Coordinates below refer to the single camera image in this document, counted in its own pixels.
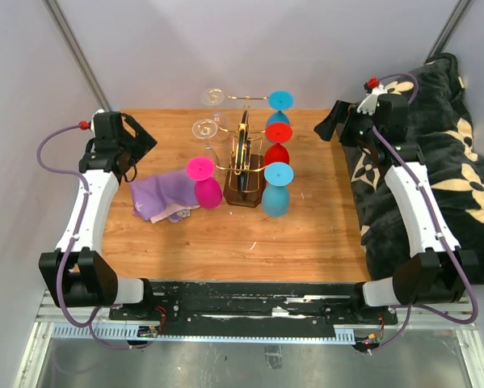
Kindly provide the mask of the purple cloth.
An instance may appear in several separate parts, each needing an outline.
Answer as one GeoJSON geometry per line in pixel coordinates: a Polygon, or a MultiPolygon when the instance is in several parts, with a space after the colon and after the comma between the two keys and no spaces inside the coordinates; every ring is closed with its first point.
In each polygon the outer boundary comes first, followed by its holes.
{"type": "Polygon", "coordinates": [[[200,206],[194,193],[195,181],[185,170],[150,175],[129,184],[133,215],[143,221],[176,223],[200,206]]]}

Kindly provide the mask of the red wine glass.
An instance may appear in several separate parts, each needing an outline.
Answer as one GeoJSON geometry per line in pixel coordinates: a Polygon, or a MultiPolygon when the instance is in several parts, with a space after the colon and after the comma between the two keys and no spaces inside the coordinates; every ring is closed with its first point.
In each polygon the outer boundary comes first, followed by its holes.
{"type": "Polygon", "coordinates": [[[293,135],[291,125],[284,122],[275,122],[267,126],[265,135],[272,145],[264,155],[264,165],[267,166],[274,162],[289,164],[290,156],[284,143],[289,141],[293,135]]]}

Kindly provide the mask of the blue wine glass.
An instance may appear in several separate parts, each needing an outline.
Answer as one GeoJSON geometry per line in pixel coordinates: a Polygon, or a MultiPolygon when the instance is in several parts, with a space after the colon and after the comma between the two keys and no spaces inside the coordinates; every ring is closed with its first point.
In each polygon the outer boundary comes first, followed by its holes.
{"type": "Polygon", "coordinates": [[[274,91],[267,98],[270,108],[274,111],[267,119],[266,126],[274,123],[290,124],[285,113],[294,104],[294,98],[288,91],[274,91]]]}
{"type": "Polygon", "coordinates": [[[264,171],[267,186],[263,191],[262,208],[270,217],[284,216],[289,210],[288,185],[293,181],[293,169],[284,162],[273,162],[264,171]]]}

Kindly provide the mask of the pink wine glass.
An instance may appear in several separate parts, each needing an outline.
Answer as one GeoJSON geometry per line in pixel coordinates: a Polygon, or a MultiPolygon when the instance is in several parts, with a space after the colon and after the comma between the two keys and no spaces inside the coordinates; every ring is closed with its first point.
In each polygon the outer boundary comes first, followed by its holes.
{"type": "Polygon", "coordinates": [[[223,199],[220,184],[213,177],[215,169],[214,162],[205,156],[192,158],[186,166],[187,175],[195,182],[198,205],[204,209],[216,208],[223,199]]]}

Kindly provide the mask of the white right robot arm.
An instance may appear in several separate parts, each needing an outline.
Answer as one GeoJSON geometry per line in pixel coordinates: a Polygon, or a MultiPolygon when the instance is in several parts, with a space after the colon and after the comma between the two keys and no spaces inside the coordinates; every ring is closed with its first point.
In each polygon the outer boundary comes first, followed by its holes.
{"type": "Polygon", "coordinates": [[[335,102],[314,128],[323,140],[338,137],[343,146],[369,151],[392,192],[406,228],[410,258],[391,277],[368,281],[349,303],[358,323],[377,316],[378,307],[458,302],[471,284],[466,276],[478,266],[473,251],[461,248],[439,209],[419,145],[406,139],[407,98],[369,94],[360,103],[335,102]]]}

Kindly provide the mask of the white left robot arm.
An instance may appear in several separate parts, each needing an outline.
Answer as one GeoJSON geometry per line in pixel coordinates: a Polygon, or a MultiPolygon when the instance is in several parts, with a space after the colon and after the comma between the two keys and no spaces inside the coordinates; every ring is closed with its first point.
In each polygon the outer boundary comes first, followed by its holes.
{"type": "Polygon", "coordinates": [[[156,146],[156,140],[124,112],[97,111],[78,124],[93,133],[73,175],[78,194],[67,227],[51,252],[40,256],[39,269],[56,306],[128,305],[136,318],[150,318],[156,300],[148,280],[122,278],[103,258],[103,232],[112,200],[128,171],[156,146]]]}

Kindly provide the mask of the front clear wine glass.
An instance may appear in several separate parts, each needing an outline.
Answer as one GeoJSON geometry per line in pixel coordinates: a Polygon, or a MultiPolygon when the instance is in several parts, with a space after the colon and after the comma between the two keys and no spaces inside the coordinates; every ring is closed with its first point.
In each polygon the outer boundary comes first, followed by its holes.
{"type": "Polygon", "coordinates": [[[216,136],[218,125],[214,120],[201,119],[192,126],[192,133],[204,143],[204,156],[210,158],[219,167],[220,159],[217,152],[213,149],[212,139],[216,136]]]}

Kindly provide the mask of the clear wine glass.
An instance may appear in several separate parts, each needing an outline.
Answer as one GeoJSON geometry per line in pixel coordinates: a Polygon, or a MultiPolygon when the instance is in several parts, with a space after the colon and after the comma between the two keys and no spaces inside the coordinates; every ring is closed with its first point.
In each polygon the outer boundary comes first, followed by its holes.
{"type": "Polygon", "coordinates": [[[204,143],[204,156],[210,158],[219,167],[220,159],[217,152],[213,149],[212,139],[216,136],[218,125],[214,120],[201,119],[192,126],[192,133],[204,143]]]}
{"type": "Polygon", "coordinates": [[[218,88],[207,89],[200,96],[202,104],[212,109],[208,118],[214,121],[218,126],[218,130],[225,135],[230,130],[229,117],[226,110],[222,108],[222,104],[226,99],[226,93],[218,88]]]}

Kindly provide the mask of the rear clear wine glass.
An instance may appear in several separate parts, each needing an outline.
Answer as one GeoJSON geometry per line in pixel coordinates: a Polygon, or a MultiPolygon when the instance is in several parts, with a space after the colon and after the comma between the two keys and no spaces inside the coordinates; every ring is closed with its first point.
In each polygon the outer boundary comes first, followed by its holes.
{"type": "Polygon", "coordinates": [[[207,89],[200,96],[202,104],[212,109],[208,118],[214,121],[218,126],[218,130],[225,135],[230,130],[229,117],[226,110],[222,108],[222,104],[226,99],[226,93],[218,88],[207,89]]]}

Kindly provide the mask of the black floral blanket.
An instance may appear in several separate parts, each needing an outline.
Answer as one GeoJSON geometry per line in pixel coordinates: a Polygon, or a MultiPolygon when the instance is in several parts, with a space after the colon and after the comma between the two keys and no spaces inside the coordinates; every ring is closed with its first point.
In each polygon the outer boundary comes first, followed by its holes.
{"type": "MultiPolygon", "coordinates": [[[[432,192],[452,234],[463,249],[478,257],[479,268],[469,281],[484,285],[484,157],[473,149],[473,121],[465,106],[457,58],[442,53],[411,73],[419,82],[417,91],[406,77],[386,89],[415,99],[406,138],[423,152],[432,192]]],[[[406,229],[368,151],[350,147],[343,151],[368,273],[372,280],[380,280],[409,259],[406,229]]]]}

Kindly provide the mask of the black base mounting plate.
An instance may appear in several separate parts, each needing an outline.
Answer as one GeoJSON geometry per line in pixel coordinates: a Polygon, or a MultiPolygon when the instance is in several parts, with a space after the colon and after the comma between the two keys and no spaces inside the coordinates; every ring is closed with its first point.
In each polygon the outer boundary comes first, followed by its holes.
{"type": "Polygon", "coordinates": [[[374,331],[397,323],[386,307],[356,302],[351,283],[154,281],[151,303],[111,310],[113,321],[143,327],[166,318],[162,338],[204,341],[318,341],[337,328],[374,331]]]}

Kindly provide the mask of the right aluminium frame post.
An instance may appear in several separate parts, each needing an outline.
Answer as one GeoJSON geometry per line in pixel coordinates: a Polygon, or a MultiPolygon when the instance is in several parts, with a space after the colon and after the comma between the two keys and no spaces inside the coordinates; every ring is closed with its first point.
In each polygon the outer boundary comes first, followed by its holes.
{"type": "Polygon", "coordinates": [[[434,43],[431,45],[424,63],[428,63],[433,57],[442,53],[457,54],[457,47],[452,42],[453,38],[475,3],[476,1],[474,0],[456,1],[434,43]]]}

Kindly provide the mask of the aluminium frame post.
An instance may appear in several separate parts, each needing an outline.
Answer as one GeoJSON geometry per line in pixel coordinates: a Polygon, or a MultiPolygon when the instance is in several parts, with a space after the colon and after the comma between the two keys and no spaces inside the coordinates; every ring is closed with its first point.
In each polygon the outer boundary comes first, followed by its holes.
{"type": "Polygon", "coordinates": [[[433,57],[442,53],[457,54],[457,47],[452,42],[453,38],[475,3],[476,1],[474,0],[456,1],[434,43],[431,45],[424,63],[428,63],[433,57]]]}
{"type": "Polygon", "coordinates": [[[57,30],[65,42],[97,104],[102,109],[111,111],[112,106],[104,94],[102,87],[99,85],[99,81],[86,59],[85,53],[83,52],[77,37],[74,35],[73,29],[69,25],[68,19],[66,18],[60,3],[57,0],[43,0],[42,3],[57,27],[57,30]]]}

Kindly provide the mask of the left aluminium frame post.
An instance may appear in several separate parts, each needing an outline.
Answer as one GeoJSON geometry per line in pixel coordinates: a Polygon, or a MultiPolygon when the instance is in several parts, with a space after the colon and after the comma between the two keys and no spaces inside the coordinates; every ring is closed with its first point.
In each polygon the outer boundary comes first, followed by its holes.
{"type": "Polygon", "coordinates": [[[74,35],[73,29],[69,25],[68,19],[66,18],[60,3],[57,0],[43,0],[42,3],[57,27],[57,30],[65,42],[97,104],[102,109],[111,111],[112,106],[104,94],[102,87],[99,85],[99,81],[86,59],[85,53],[83,52],[77,37],[74,35]]]}

